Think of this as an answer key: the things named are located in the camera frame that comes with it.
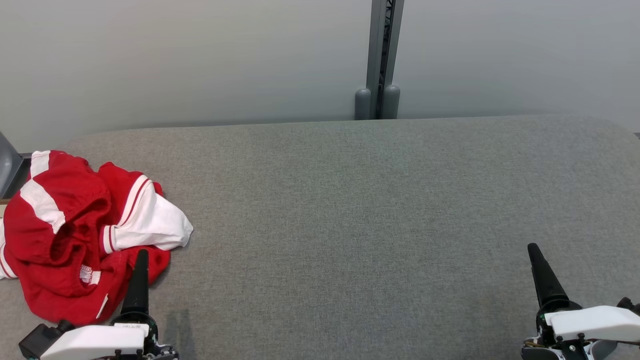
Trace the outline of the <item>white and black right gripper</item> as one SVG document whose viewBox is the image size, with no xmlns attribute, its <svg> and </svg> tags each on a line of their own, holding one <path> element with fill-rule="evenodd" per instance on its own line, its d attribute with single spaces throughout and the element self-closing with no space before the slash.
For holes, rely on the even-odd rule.
<svg viewBox="0 0 640 360">
<path fill-rule="evenodd" d="M 569 297 L 540 247 L 530 243 L 527 251 L 538 305 L 567 307 Z M 548 312 L 538 315 L 537 320 L 553 341 L 611 341 L 635 346 L 640 341 L 639 304 L 630 299 L 622 299 L 616 306 Z"/>
</svg>

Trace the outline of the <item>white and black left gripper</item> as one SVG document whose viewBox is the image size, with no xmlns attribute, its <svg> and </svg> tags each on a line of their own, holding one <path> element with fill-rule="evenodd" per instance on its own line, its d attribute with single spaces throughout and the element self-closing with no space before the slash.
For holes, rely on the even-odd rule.
<svg viewBox="0 0 640 360">
<path fill-rule="evenodd" d="M 109 325 L 87 325 L 62 334 L 42 360 L 151 360 L 158 357 L 158 326 L 149 316 L 149 254 L 141 249 L 122 301 Z"/>
</svg>

